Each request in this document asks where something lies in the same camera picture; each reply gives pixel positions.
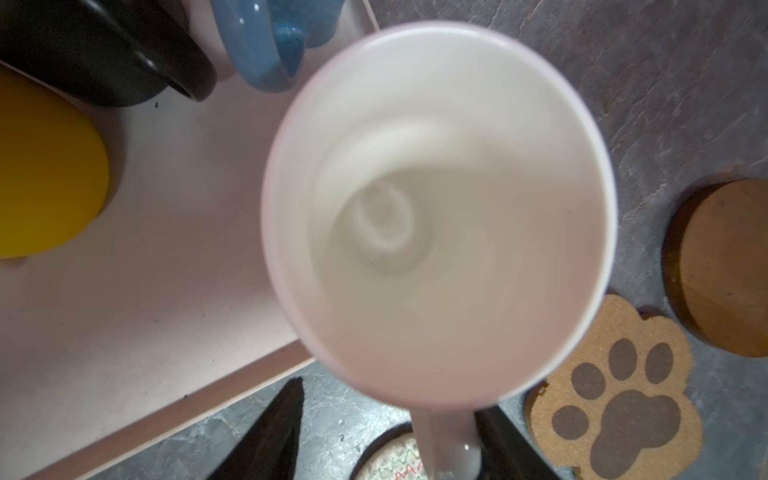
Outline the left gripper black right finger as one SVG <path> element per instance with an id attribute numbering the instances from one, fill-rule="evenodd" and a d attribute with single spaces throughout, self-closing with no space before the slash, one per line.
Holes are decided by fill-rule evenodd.
<path id="1" fill-rule="evenodd" d="M 482 450 L 479 479 L 559 478 L 499 406 L 474 415 Z"/>

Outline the brown paw coaster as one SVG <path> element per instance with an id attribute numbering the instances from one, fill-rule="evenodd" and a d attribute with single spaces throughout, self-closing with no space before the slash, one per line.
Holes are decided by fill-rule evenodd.
<path id="1" fill-rule="evenodd" d="M 573 353 L 528 394 L 528 430 L 579 479 L 672 479 L 702 447 L 685 393 L 693 364 L 677 322 L 608 294 Z"/>

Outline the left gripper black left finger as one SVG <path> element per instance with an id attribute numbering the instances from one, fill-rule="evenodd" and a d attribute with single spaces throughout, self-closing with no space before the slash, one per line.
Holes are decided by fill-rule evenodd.
<path id="1" fill-rule="evenodd" d="M 304 398 L 302 379 L 289 380 L 208 479 L 293 479 Z"/>

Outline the white mug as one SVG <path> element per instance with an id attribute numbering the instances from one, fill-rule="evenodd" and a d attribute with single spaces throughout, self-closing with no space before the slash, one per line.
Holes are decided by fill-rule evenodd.
<path id="1" fill-rule="evenodd" d="M 474 414 L 556 369 L 610 276 L 617 194 L 579 94 L 521 42 L 416 22 L 344 49 L 269 154 L 269 276 L 308 351 L 407 409 L 432 479 L 474 479 Z"/>

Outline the beige woven spiral coaster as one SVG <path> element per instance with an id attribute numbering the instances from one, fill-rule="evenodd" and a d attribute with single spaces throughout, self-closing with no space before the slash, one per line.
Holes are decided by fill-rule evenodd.
<path id="1" fill-rule="evenodd" d="M 413 433 L 387 440 L 352 475 L 355 480 L 427 480 Z"/>

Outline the yellow mug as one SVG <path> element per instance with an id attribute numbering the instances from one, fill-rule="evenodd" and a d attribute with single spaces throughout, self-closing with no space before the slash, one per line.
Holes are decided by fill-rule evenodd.
<path id="1" fill-rule="evenodd" d="M 63 244 L 100 213 L 110 180 L 89 118 L 57 93 L 1 68 L 1 258 Z"/>

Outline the black mug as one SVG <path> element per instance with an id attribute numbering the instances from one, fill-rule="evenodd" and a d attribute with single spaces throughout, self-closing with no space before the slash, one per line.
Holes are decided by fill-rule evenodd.
<path id="1" fill-rule="evenodd" d="M 167 87 L 201 102 L 217 83 L 180 1 L 4 1 L 1 61 L 104 107 L 137 105 Z"/>

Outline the brown round wooden coaster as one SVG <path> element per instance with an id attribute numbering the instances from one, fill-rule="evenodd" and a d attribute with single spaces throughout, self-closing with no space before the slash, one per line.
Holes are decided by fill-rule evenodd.
<path id="1" fill-rule="evenodd" d="M 743 357 L 766 357 L 766 180 L 693 191 L 672 216 L 661 264 L 668 302 L 695 337 Z"/>

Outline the light blue mug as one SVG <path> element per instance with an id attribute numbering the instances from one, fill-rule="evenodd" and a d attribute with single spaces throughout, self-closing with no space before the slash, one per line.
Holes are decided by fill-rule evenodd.
<path id="1" fill-rule="evenodd" d="M 241 78 L 270 93 L 292 88 L 304 54 L 335 34 L 341 0 L 215 0 L 214 19 Z"/>

